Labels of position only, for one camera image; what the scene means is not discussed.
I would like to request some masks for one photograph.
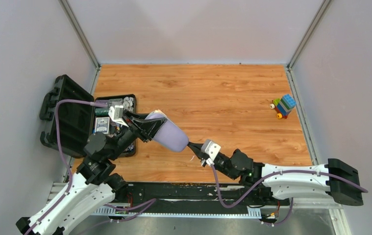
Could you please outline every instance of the building block toy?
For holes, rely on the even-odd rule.
[[[296,104],[296,101],[289,94],[286,94],[281,99],[277,98],[272,100],[270,108],[277,111],[276,117],[278,119],[287,119],[288,114],[290,114],[291,110],[296,106]]]

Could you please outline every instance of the white panel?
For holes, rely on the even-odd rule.
[[[70,0],[101,63],[287,63],[322,0]]]
[[[369,190],[345,207],[352,234],[372,234],[372,1],[334,1],[294,71],[319,161],[356,167]]]
[[[64,73],[89,89],[94,72],[57,0],[0,1],[0,235],[19,234],[61,178],[58,152],[39,141],[44,95]]]

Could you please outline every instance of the gray floor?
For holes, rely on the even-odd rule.
[[[285,217],[288,209],[281,209]],[[105,221],[103,216],[90,216],[71,235]],[[139,217],[120,224],[98,226],[84,235],[335,235],[328,210],[298,209],[281,226],[270,228],[252,219],[199,219]]]

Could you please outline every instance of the wood grain surface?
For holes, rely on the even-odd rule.
[[[94,96],[135,94],[138,113],[160,109],[190,141],[212,139],[227,156],[239,148],[256,162],[311,165],[295,109],[277,119],[269,108],[272,99],[290,93],[282,66],[104,65]],[[135,156],[114,162],[114,172],[127,181],[214,181],[210,167],[191,161],[189,148],[175,153],[152,141],[137,141],[137,148]]]

